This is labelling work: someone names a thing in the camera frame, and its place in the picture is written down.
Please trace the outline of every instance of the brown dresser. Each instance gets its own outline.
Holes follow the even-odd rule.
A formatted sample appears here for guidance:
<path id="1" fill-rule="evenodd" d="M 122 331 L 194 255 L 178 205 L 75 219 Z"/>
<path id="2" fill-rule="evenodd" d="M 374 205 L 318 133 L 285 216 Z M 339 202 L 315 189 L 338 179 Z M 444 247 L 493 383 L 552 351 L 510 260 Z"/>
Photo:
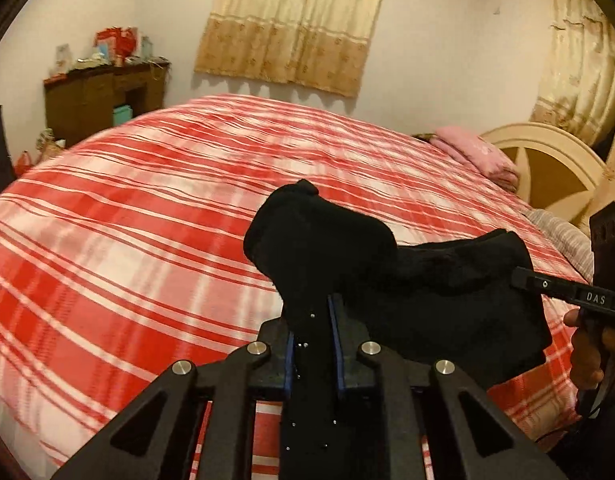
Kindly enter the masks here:
<path id="1" fill-rule="evenodd" d="M 47 127 L 66 146 L 113 126 L 114 108 L 130 105 L 134 117 L 162 108 L 169 63 L 74 70 L 45 83 Z"/>

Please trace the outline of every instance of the checkered blanket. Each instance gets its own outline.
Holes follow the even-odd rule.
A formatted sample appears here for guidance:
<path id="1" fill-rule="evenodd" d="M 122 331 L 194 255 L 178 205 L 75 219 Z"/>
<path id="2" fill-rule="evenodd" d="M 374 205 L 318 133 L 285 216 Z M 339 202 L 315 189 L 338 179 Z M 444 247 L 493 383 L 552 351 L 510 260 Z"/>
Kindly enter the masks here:
<path id="1" fill-rule="evenodd" d="M 141 116 L 0 197 L 0 424 L 14 421 L 2 434 L 34 478 L 48 478 L 52 468 L 38 464 L 65 462 L 172 362 L 222 359 L 278 316 L 280 298 L 244 257 L 242 237 L 274 189 L 303 177 L 381 219 L 400 244 L 505 228 L 537 270 L 580 280 L 523 217 L 526 204 L 420 140 L 249 96 Z M 569 308 L 544 308 L 547 363 L 490 391 L 532 438 L 574 413 Z M 279 415 L 258 405 L 259 478 L 277 473 Z"/>

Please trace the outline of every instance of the cream headboard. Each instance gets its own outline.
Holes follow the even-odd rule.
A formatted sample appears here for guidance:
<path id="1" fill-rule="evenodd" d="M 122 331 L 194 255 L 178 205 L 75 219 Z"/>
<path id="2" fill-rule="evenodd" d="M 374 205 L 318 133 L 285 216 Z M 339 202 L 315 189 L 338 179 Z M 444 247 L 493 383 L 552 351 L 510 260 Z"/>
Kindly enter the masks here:
<path id="1" fill-rule="evenodd" d="M 481 135 L 515 161 L 517 195 L 530 206 L 575 222 L 598 186 L 605 163 L 573 135 L 541 123 L 508 124 Z"/>

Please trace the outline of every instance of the silver screw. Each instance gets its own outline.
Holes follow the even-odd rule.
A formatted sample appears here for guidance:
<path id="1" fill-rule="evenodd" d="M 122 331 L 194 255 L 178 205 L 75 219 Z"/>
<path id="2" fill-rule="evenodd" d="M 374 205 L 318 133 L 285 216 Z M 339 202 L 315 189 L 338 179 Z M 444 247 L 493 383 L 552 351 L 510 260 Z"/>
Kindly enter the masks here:
<path id="1" fill-rule="evenodd" d="M 379 343 L 374 343 L 373 341 L 365 341 L 361 345 L 361 350 L 364 354 L 376 355 L 381 351 L 381 346 L 379 345 Z"/>
<path id="2" fill-rule="evenodd" d="M 436 370 L 443 375 L 452 375 L 457 368 L 452 361 L 443 359 L 436 363 Z"/>
<path id="3" fill-rule="evenodd" d="M 267 351 L 267 345 L 263 341 L 254 341 L 249 343 L 247 346 L 247 351 L 252 355 L 265 354 Z"/>
<path id="4" fill-rule="evenodd" d="M 189 361 L 177 361 L 172 365 L 172 372 L 176 375 L 187 375 L 191 372 L 191 363 Z"/>

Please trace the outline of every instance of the cable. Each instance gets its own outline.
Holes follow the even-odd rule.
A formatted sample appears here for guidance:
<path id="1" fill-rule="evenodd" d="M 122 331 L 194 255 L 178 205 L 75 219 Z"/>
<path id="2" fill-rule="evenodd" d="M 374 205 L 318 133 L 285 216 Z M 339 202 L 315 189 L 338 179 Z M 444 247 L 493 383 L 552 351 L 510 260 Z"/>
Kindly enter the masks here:
<path id="1" fill-rule="evenodd" d="M 553 434 L 561 433 L 562 431 L 570 431 L 575 426 L 584 425 L 590 419 L 590 417 L 594 415 L 594 413 L 596 413 L 598 410 L 600 410 L 602 407 L 606 405 L 607 400 L 610 398 L 611 393 L 614 391 L 614 387 L 615 387 L 615 374 L 614 374 L 614 378 L 612 379 L 612 382 L 610 383 L 609 389 L 607 390 L 607 395 L 605 396 L 605 399 L 601 400 L 601 403 L 596 408 L 594 408 L 590 413 L 588 413 L 588 415 L 586 415 L 581 420 L 577 420 L 576 422 L 573 422 L 572 424 L 568 424 L 567 426 L 563 426 L 562 428 L 558 428 L 557 430 L 548 431 L 546 434 L 537 438 L 536 443 L 538 444 L 541 440 L 549 436 L 552 436 Z"/>

